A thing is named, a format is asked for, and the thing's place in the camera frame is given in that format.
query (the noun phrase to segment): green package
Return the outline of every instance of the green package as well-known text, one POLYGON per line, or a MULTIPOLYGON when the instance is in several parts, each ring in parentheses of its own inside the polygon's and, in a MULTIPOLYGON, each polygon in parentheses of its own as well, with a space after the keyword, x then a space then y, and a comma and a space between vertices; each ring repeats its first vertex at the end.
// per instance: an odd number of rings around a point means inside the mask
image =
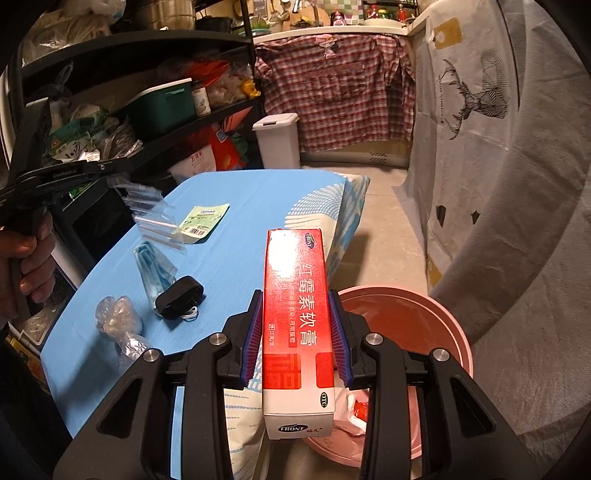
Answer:
POLYGON ((193 207, 179 227, 183 234, 183 242, 193 244, 207 237, 225 215, 229 206, 229 203, 225 203, 215 207, 193 207))

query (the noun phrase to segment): human hand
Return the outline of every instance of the human hand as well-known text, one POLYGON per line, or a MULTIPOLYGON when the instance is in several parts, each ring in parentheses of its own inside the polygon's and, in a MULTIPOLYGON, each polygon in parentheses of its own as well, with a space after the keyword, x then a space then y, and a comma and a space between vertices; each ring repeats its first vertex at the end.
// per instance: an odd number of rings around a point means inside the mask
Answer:
POLYGON ((41 303, 53 291, 56 263, 51 252, 56 240, 52 231, 53 220, 49 212, 41 220, 35 237, 0 230, 0 327, 18 315, 10 273, 11 258, 22 258, 20 290, 23 295, 31 294, 35 303, 41 303))

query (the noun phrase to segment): metal screw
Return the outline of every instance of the metal screw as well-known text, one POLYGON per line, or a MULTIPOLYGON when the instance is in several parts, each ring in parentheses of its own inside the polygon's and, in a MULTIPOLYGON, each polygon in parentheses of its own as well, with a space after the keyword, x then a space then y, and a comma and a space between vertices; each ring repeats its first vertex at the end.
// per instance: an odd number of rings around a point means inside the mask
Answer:
POLYGON ((365 341, 368 342, 370 345, 379 345, 384 341, 384 337, 382 337, 379 333, 368 333, 365 336, 365 341))
POLYGON ((214 333, 209 337, 209 343, 212 345, 223 345, 228 339, 223 333, 214 333))
POLYGON ((449 360, 449 352, 443 348, 438 348, 433 352, 433 358, 438 362, 447 362, 449 360))
POLYGON ((146 350, 142 355, 143 359, 147 362, 154 362, 160 356, 160 352, 157 351, 155 348, 151 348, 150 350, 146 350))

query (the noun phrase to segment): white trash can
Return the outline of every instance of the white trash can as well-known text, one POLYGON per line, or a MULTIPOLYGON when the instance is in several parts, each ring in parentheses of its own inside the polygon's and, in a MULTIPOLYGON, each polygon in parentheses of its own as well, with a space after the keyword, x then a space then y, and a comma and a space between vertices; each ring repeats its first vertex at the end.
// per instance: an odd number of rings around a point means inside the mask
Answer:
POLYGON ((265 168, 300 168, 297 113, 268 115, 252 126, 265 168))

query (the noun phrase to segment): barcode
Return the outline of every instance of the barcode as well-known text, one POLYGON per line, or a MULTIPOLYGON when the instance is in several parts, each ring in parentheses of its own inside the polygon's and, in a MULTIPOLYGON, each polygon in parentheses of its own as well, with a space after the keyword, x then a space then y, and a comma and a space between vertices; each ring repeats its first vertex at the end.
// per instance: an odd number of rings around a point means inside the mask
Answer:
POLYGON ((204 230, 202 228, 191 228, 189 232, 193 235, 204 235, 205 232, 207 232, 207 230, 204 230))

